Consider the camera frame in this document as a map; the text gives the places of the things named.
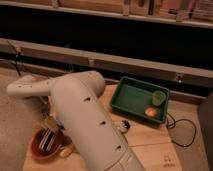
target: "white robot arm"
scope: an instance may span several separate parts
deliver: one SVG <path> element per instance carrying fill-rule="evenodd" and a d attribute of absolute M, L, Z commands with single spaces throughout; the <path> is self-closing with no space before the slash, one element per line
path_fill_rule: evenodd
<path fill-rule="evenodd" d="M 104 78 L 89 71 L 40 82 L 26 76 L 10 84 L 7 93 L 30 101 L 31 110 L 42 109 L 38 97 L 50 95 L 59 120 L 90 171 L 144 171 L 97 98 L 104 89 Z"/>

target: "wooden table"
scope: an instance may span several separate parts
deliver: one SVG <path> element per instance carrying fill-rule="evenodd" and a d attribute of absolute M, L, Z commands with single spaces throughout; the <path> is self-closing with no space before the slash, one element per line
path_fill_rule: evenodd
<path fill-rule="evenodd" d="M 109 101 L 115 88 L 115 85 L 107 86 L 100 100 L 112 120 L 120 121 L 124 117 L 114 114 L 109 107 Z M 182 170 L 164 124 L 153 127 L 145 122 L 138 123 L 133 120 L 129 120 L 129 122 L 131 129 L 126 134 L 126 138 L 147 171 Z M 32 158 L 28 148 L 23 171 L 88 171 L 88 169 L 78 153 L 73 153 L 66 159 L 57 157 L 52 162 L 38 163 Z"/>

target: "black cable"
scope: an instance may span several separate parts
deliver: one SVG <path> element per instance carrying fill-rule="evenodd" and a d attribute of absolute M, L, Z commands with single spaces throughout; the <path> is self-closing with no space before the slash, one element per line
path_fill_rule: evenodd
<path fill-rule="evenodd" d="M 169 114 L 169 113 L 167 114 L 167 116 L 169 116 L 172 119 L 172 123 L 169 123 L 169 119 L 167 117 L 167 123 L 166 123 L 167 129 L 174 129 L 176 127 L 176 124 L 178 122 L 182 122 L 182 121 L 189 122 L 194 127 L 194 134 L 193 134 L 193 137 L 192 137 L 192 140 L 190 141 L 190 143 L 188 143 L 188 144 L 181 144 L 181 143 L 179 143 L 179 142 L 177 142 L 175 140 L 172 140 L 172 142 L 174 144 L 176 144 L 176 145 L 178 145 L 180 147 L 189 147 L 189 146 L 191 146 L 194 143 L 195 138 L 196 138 L 196 134 L 197 134 L 197 127 L 196 127 L 195 123 L 192 122 L 189 119 L 178 119 L 178 120 L 175 120 L 175 118 L 171 114 Z"/>
<path fill-rule="evenodd" d="M 6 40 L 6 42 L 10 45 L 10 47 L 12 47 L 13 48 L 13 50 L 14 50 L 14 52 L 15 52 L 15 68 L 16 68 L 16 72 L 17 72 L 17 74 L 19 75 L 19 76 L 21 76 L 21 72 L 20 72 L 20 69 L 19 69 L 19 67 L 18 67 L 18 57 L 19 57 L 19 52 L 17 51 L 17 49 L 16 49 L 16 47 L 12 44 L 12 43 L 10 43 L 10 41 L 8 40 L 8 39 L 6 39 L 6 38 L 4 38 L 5 40 Z"/>

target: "green plastic bin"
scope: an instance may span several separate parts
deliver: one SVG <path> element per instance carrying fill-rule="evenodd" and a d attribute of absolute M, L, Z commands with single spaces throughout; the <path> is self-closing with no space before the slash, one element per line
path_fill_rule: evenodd
<path fill-rule="evenodd" d="M 158 107 L 152 104 L 152 93 L 157 90 L 166 94 L 166 100 Z M 124 76 L 112 96 L 110 106 L 121 113 L 161 124 L 166 121 L 168 99 L 169 89 Z M 156 117 L 145 114 L 148 107 L 154 107 L 158 111 Z"/>

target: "bowl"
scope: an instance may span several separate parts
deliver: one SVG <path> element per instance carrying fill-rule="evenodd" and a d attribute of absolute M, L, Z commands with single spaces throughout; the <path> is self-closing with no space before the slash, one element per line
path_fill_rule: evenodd
<path fill-rule="evenodd" d="M 56 155 L 58 154 L 58 152 L 62 146 L 62 142 L 63 142 L 63 138 L 64 138 L 63 133 L 61 131 L 59 131 L 56 135 L 56 138 L 55 138 L 50 150 L 43 151 L 39 148 L 39 144 L 40 144 L 41 140 L 43 139 L 45 132 L 46 132 L 45 129 L 40 129 L 39 131 L 37 131 L 35 133 L 35 135 L 33 136 L 32 140 L 31 140 L 31 144 L 30 144 L 30 150 L 32 153 L 32 157 L 38 161 L 47 161 L 47 160 L 51 160 L 54 157 L 56 157 Z"/>

